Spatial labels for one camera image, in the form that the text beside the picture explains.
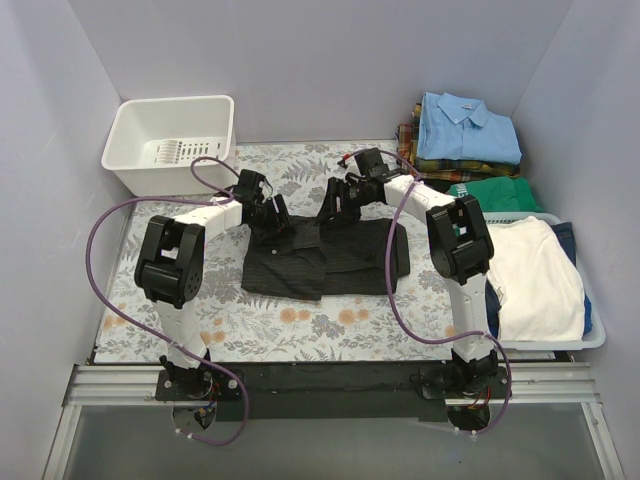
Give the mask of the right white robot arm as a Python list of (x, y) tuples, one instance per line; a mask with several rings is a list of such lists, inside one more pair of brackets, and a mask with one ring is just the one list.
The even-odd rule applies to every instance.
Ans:
[(494, 246), (473, 196), (454, 198), (425, 185), (408, 162), (393, 169), (378, 148), (352, 153), (357, 172), (329, 178), (320, 210), (322, 222), (341, 226), (360, 217), (362, 207), (381, 203), (426, 226), (430, 259), (448, 289), (455, 333), (441, 339), (452, 359), (443, 387), (464, 397), (485, 390), (498, 372), (501, 348), (488, 331), (486, 282)]

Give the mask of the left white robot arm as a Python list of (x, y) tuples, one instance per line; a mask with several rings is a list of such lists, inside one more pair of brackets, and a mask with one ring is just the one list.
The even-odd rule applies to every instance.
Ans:
[(225, 231), (248, 225), (269, 238), (292, 231), (284, 199), (265, 193), (271, 185), (258, 172), (243, 169), (231, 188), (231, 198), (214, 197), (177, 217), (156, 215), (149, 220), (134, 280), (160, 319), (161, 332), (170, 338), (161, 364), (168, 380), (193, 400), (213, 389), (210, 358), (200, 337), (195, 312), (204, 280), (205, 246)]

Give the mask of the black pinstriped long sleeve shirt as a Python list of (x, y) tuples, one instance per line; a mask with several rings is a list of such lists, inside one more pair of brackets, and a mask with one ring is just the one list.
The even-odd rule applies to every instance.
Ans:
[(305, 301), (328, 295), (380, 296), (387, 281), (411, 273), (406, 229), (398, 224), (386, 253), (389, 219), (361, 220), (339, 228), (294, 216), (293, 235), (258, 240), (251, 233), (241, 288), (249, 293)]

